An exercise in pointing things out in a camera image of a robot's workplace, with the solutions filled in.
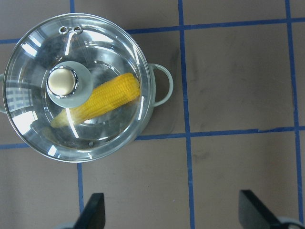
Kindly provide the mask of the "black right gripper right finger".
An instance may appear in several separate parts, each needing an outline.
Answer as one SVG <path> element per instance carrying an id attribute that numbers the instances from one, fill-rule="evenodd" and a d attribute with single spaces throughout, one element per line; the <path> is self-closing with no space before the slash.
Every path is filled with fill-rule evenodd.
<path id="1" fill-rule="evenodd" d="M 305 226 L 286 217 L 276 217 L 251 191 L 240 190 L 238 219 L 243 229 L 303 229 Z"/>

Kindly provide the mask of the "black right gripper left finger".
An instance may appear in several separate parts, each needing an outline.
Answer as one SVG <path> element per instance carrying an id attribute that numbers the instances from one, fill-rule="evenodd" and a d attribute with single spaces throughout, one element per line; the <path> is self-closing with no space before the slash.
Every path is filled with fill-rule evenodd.
<path id="1" fill-rule="evenodd" d="M 104 194 L 93 193 L 75 223 L 62 223 L 55 226 L 54 229 L 103 229 L 104 227 Z"/>

